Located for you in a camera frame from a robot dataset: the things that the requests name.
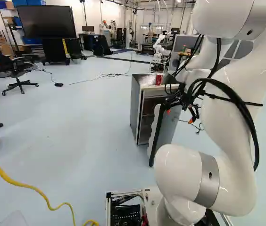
large monitor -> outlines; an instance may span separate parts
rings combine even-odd
[[[75,38],[75,24],[69,6],[18,6],[25,37]]]

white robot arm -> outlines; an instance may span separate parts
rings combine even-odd
[[[244,101],[262,103],[266,95],[266,1],[244,0],[237,4],[234,0],[198,0],[193,23],[198,32],[208,36],[204,47],[211,46],[210,37],[254,40],[250,54],[217,71],[213,79],[231,87]],[[201,51],[204,53],[190,61],[187,71],[181,74],[183,81],[189,74],[196,78],[197,74],[208,75],[203,71],[211,68],[212,62],[207,57],[198,61],[201,56],[209,55],[203,48]],[[205,90],[228,97],[212,85],[207,85]],[[247,107],[255,119],[260,107]],[[244,216],[256,203],[249,128],[241,113],[233,103],[205,96],[201,120],[207,134],[220,147],[221,156],[165,145],[155,157],[155,177],[164,196],[161,203],[180,225],[198,222],[205,208],[230,216]]]
[[[167,39],[171,36],[172,32],[169,32],[168,34],[160,34],[159,38],[157,39],[157,41],[155,42],[155,44],[153,45],[153,48],[155,49],[155,54],[165,54],[168,55],[170,53],[169,50],[165,50],[161,45],[160,42],[166,37]]]

black office chair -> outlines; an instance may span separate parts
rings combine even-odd
[[[6,92],[12,90],[16,87],[20,87],[21,93],[24,94],[23,85],[26,86],[36,86],[38,87],[38,83],[31,83],[29,80],[20,81],[18,77],[24,75],[29,72],[29,69],[36,67],[35,64],[28,62],[30,59],[27,56],[17,57],[14,59],[10,59],[8,56],[5,56],[0,53],[0,72],[10,73],[9,77],[15,78],[16,83],[9,84],[8,89],[2,91],[2,95],[5,96]]]

metal cabinet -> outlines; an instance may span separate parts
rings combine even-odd
[[[130,126],[137,145],[148,144],[154,108],[157,104],[162,104],[168,96],[165,86],[156,86],[155,81],[156,74],[132,75]],[[171,90],[176,89],[178,84],[173,84]]]

blue bin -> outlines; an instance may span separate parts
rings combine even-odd
[[[27,6],[26,0],[12,0],[14,6]]]
[[[22,22],[21,22],[21,20],[20,20],[19,17],[15,16],[14,17],[14,21],[16,23],[16,26],[19,26],[19,27],[22,27],[23,26],[23,24],[22,24]]]
[[[6,8],[6,1],[0,0],[0,8]]]
[[[33,6],[45,6],[46,1],[45,0],[26,0],[28,5]]]
[[[27,45],[41,45],[42,44],[42,39],[38,39],[38,38],[30,39],[27,37],[22,37],[22,40]]]

